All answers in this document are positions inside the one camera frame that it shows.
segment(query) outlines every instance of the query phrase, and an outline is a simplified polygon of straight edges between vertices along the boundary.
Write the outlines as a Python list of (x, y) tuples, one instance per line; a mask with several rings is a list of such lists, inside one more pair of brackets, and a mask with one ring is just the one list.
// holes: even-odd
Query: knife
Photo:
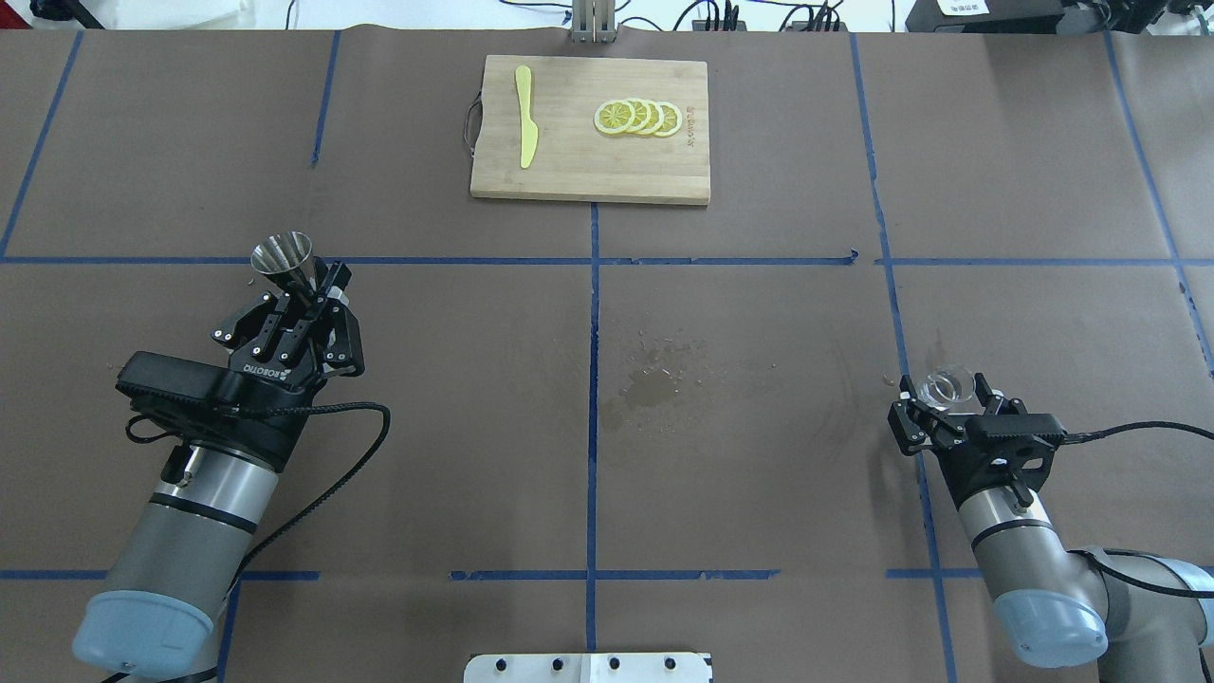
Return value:
[(531, 67), (520, 64), (515, 69), (515, 85), (518, 87), (518, 120), (522, 125), (518, 165), (526, 169), (535, 158), (535, 146), (539, 144), (539, 126), (531, 118)]

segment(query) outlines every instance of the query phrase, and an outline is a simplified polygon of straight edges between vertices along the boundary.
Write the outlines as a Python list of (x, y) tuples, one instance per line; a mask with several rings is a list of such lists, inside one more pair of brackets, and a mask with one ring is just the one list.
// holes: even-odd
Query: cutting board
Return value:
[[(539, 144), (520, 166), (515, 68), (532, 69)], [(670, 137), (608, 136), (594, 125), (607, 99), (665, 99), (683, 110)], [(592, 57), (484, 58), (483, 116), (472, 159), (472, 195), (495, 199), (708, 204), (708, 64)]]

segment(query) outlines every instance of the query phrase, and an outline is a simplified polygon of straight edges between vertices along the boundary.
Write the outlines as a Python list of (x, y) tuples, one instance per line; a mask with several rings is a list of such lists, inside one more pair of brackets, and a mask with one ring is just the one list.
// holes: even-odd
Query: white bracket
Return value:
[(615, 42), (615, 0), (572, 0), (569, 38), (574, 42)]
[(464, 683), (713, 683), (703, 653), (477, 655)]

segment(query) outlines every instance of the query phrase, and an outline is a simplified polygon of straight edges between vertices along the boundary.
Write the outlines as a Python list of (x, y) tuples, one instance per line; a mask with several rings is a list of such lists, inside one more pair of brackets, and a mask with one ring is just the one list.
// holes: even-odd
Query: sliced lemon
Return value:
[(595, 109), (595, 127), (599, 132), (619, 135), (632, 125), (636, 108), (628, 99), (608, 99)]
[(628, 102), (632, 104), (632, 109), (636, 114), (632, 115), (632, 125), (628, 126), (629, 132), (636, 132), (642, 127), (649, 125), (651, 116), (653, 112), (649, 110), (648, 103), (653, 99), (641, 99), (640, 97), (629, 97)]
[(653, 135), (662, 129), (662, 123), (666, 120), (665, 110), (663, 110), (662, 107), (659, 107), (653, 99), (646, 99), (645, 108), (649, 109), (649, 125), (635, 131), (629, 127), (630, 132), (635, 132), (637, 135)]
[(654, 137), (670, 137), (682, 127), (682, 110), (670, 102), (656, 102), (662, 110), (662, 125), (653, 131)]

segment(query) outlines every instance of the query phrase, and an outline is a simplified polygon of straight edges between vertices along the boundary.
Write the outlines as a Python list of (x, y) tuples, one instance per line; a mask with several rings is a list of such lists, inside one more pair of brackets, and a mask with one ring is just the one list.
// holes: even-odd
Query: cutting board handle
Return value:
[(481, 106), (481, 91), (476, 92), (476, 99), (472, 99), (472, 103), (467, 106), (467, 113), (464, 114), (464, 146), (467, 147), (467, 153), (473, 159), (476, 158), (476, 141), (481, 138), (480, 125), (476, 126), (476, 138), (475, 140), (472, 138), (472, 112), (475, 109), (481, 109), (482, 115), (481, 115), (481, 121), (478, 121), (478, 124), (483, 123), (484, 109)]

